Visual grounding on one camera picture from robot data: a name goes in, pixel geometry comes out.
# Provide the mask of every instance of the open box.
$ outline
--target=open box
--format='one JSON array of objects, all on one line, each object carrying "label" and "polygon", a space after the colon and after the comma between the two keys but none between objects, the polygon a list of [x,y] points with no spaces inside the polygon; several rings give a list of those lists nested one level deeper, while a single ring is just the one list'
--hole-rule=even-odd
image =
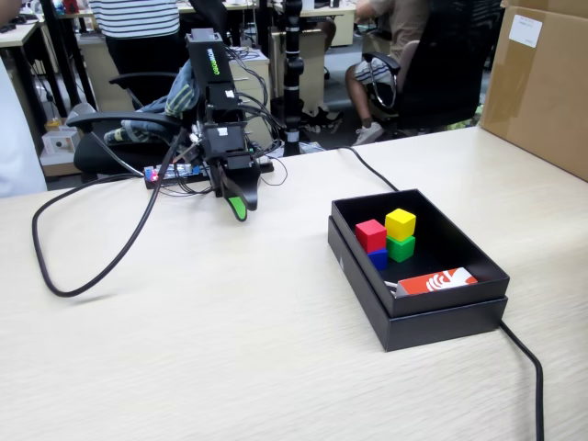
[{"label": "open box", "polygon": [[[355,226],[405,209],[416,216],[414,255],[389,259],[385,270],[371,263]],[[387,351],[496,329],[502,319],[509,277],[418,190],[333,202],[329,244]],[[465,267],[478,283],[394,298],[384,281]]]}]

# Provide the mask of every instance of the yellow cube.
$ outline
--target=yellow cube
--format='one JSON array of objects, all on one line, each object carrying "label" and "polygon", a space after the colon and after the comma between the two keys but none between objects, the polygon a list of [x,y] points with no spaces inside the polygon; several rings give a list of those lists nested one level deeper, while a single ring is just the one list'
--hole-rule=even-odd
[{"label": "yellow cube", "polygon": [[403,209],[395,209],[386,216],[386,234],[402,242],[414,234],[416,216]]}]

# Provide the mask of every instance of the sneaker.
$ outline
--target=sneaker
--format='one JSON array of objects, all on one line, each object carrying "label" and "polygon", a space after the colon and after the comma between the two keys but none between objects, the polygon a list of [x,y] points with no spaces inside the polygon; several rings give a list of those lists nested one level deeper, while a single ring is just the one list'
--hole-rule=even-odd
[{"label": "sneaker", "polygon": [[369,129],[362,127],[356,130],[356,133],[359,136],[357,136],[356,143],[353,144],[354,147],[372,143],[384,133],[384,129],[377,122],[372,122]]}]

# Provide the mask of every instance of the green cube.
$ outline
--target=green cube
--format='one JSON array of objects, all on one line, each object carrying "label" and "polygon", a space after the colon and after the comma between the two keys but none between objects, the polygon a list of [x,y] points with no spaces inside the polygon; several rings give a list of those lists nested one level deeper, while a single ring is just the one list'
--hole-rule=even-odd
[{"label": "green cube", "polygon": [[409,236],[402,242],[388,236],[386,237],[386,249],[390,259],[398,263],[404,262],[414,254],[414,236]]}]

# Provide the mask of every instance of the power cord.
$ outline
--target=power cord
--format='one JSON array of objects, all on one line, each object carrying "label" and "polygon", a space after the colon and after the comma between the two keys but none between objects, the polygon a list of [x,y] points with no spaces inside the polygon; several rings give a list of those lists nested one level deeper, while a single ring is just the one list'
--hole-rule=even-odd
[{"label": "power cord", "polygon": [[[179,145],[179,142],[181,141],[184,133],[185,133],[185,130],[182,130],[182,132],[180,132],[180,135],[177,136],[177,138],[171,144],[169,150],[165,154],[165,157],[162,160],[162,168],[161,168],[162,170],[167,170],[167,167],[169,166],[169,164],[172,160],[172,155],[175,152],[175,150],[177,149],[177,146]],[[38,224],[39,224],[40,215],[43,213],[43,211],[45,211],[48,207],[53,205],[55,202],[59,202],[60,200],[67,198],[68,196],[71,196],[72,194],[77,193],[80,190],[94,186],[96,184],[103,184],[106,182],[111,182],[111,181],[115,181],[115,180],[119,180],[119,179],[127,179],[130,177],[141,177],[141,176],[138,176],[136,174],[131,174],[131,173],[125,173],[122,175],[113,175],[113,176],[108,176],[108,177],[105,177],[102,179],[98,179],[97,181],[92,181],[87,184],[83,184],[77,188],[73,188],[72,190],[67,191],[67,192],[59,195],[57,198],[53,198],[49,202],[45,203],[43,206],[41,206],[40,209],[37,210],[37,212],[33,216],[33,222],[32,222],[33,244],[35,246],[35,254],[37,255],[37,260],[39,261],[40,272],[43,276],[43,280],[45,281],[45,284],[51,290],[51,292],[53,294],[55,294],[56,296],[64,297],[64,298],[71,298],[71,297],[78,296],[78,295],[82,294],[83,292],[88,291],[96,283],[98,283],[100,280],[102,280],[110,271],[112,271],[116,265],[119,264],[119,262],[125,256],[125,254],[129,251],[129,249],[135,243],[135,241],[137,240],[137,237],[139,237],[139,234],[141,233],[141,230],[143,229],[143,226],[145,225],[145,222],[147,222],[147,219],[149,219],[149,215],[151,214],[151,211],[153,209],[153,205],[155,205],[155,200],[157,199],[157,195],[159,195],[162,183],[164,181],[164,174],[160,174],[158,176],[157,181],[155,183],[155,188],[153,189],[153,193],[151,194],[151,198],[149,199],[149,203],[147,204],[147,208],[143,212],[143,215],[141,216],[141,219],[139,220],[139,224],[137,225],[137,228],[135,228],[135,231],[132,233],[132,235],[130,236],[127,243],[125,243],[125,246],[123,246],[122,250],[120,250],[120,252],[112,260],[112,262],[110,262],[106,268],[104,268],[102,271],[100,271],[100,273],[96,277],[94,277],[92,280],[90,280],[89,282],[87,282],[86,284],[81,286],[80,288],[76,288],[71,291],[61,291],[53,284],[53,282],[51,280],[51,277],[49,275],[49,271],[47,270],[47,266],[45,265],[45,259],[43,258],[43,252],[40,249],[39,231],[38,231]]]},{"label": "power cord", "polygon": [[[399,191],[388,179],[386,179],[383,175],[378,173],[374,170],[364,159],[359,155],[359,153],[353,147],[347,146],[340,146],[337,149],[344,149],[353,152],[356,158],[359,160],[361,164],[363,164],[371,173],[379,177],[382,181],[384,181],[388,186],[394,190]],[[514,344],[525,354],[529,360],[535,366],[536,378],[537,383],[535,387],[535,432],[537,441],[543,441],[545,439],[545,429],[544,429],[544,422],[543,422],[543,367],[541,366],[541,362],[539,359],[525,346],[523,342],[521,342],[518,337],[513,333],[506,323],[503,321],[500,322],[500,327],[509,336],[509,338],[514,342]]]}]

